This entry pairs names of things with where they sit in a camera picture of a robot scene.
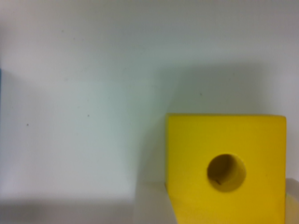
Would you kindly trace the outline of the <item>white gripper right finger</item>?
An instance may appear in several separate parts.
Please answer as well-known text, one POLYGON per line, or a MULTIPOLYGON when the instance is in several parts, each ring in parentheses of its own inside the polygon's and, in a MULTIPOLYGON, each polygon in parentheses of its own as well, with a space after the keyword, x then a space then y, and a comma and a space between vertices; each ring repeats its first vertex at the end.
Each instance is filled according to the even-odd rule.
POLYGON ((299 182, 286 179, 286 221, 285 224, 299 224, 299 182))

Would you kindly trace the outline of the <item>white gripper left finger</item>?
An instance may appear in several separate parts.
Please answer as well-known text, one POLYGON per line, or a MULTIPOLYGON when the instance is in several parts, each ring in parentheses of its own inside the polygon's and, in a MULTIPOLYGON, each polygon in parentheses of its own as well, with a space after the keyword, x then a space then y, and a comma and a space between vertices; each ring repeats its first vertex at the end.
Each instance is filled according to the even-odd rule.
POLYGON ((138 182, 134 224, 178 224, 164 182, 138 182))

